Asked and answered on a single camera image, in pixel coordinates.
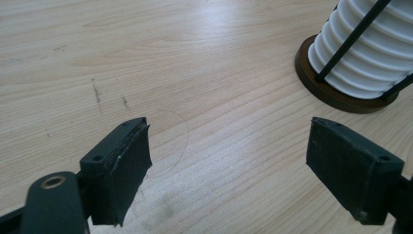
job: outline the wooden base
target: wooden base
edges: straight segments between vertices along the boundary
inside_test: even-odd
[[[337,109],[360,114],[379,111],[397,98],[398,94],[387,100],[382,100],[379,97],[374,99],[359,99],[341,93],[326,82],[317,81],[317,73],[311,67],[308,60],[308,50],[316,40],[316,36],[317,35],[307,38],[303,44],[301,44],[300,50],[298,50],[295,56],[295,70],[298,77],[314,96]]]

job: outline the black plastic part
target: black plastic part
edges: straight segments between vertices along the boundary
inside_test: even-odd
[[[89,233],[76,175],[61,172],[46,175],[29,188],[20,234]]]
[[[389,213],[397,220],[394,226],[397,233],[413,233],[413,179],[409,181],[401,177],[392,187]]]
[[[404,162],[351,129],[314,117],[307,164],[362,224],[383,224]]]
[[[152,166],[146,118],[119,125],[80,161],[78,175],[93,224],[123,224],[137,188]]]
[[[0,216],[0,233],[19,234],[23,208]]]

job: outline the white ribbed container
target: white ribbed container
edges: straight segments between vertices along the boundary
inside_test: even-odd
[[[340,0],[323,26],[308,59],[320,73],[376,3]],[[393,0],[325,77],[340,92],[362,99],[380,97],[413,73],[413,1]]]

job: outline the scratch mark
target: scratch mark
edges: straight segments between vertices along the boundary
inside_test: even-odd
[[[122,100],[124,101],[124,106],[125,106],[125,108],[126,108],[127,110],[131,110],[131,108],[130,108],[129,105],[128,105],[127,99],[122,96]]]
[[[54,51],[65,51],[64,48],[66,48],[66,47],[67,46],[60,46],[60,47],[54,48]]]
[[[102,113],[102,108],[101,108],[101,106],[100,106],[100,95],[101,95],[101,92],[100,92],[100,90],[97,88],[97,86],[94,84],[94,79],[92,79],[92,85],[93,85],[93,87],[94,87],[94,97],[96,98],[97,106],[99,107],[100,113]]]
[[[182,153],[181,153],[181,155],[179,156],[178,160],[176,161],[176,163],[175,163],[167,172],[165,172],[165,173],[163,173],[163,174],[160,174],[160,175],[150,176],[150,177],[147,177],[147,178],[160,177],[160,176],[164,176],[164,175],[170,173],[170,172],[178,165],[178,163],[181,161],[183,155],[184,155],[185,152],[186,152],[186,148],[187,148],[187,146],[188,146],[188,141],[189,141],[189,126],[188,126],[188,122],[186,121],[186,119],[185,119],[181,114],[178,114],[178,113],[173,112],[173,111],[171,111],[171,110],[162,110],[162,109],[160,109],[160,110],[161,110],[161,111],[165,111],[165,112],[169,112],[169,113],[172,113],[172,114],[175,114],[175,115],[179,116],[179,117],[183,120],[183,122],[185,123],[185,127],[186,127],[186,141],[185,141],[185,146],[183,147]]]

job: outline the wood grain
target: wood grain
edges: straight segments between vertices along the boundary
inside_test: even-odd
[[[77,172],[146,116],[153,168],[125,226],[93,233],[389,233],[355,222],[305,165],[313,116],[349,126],[413,174],[413,87],[386,109],[325,105],[293,58],[332,0],[0,2],[0,215],[40,176]]]

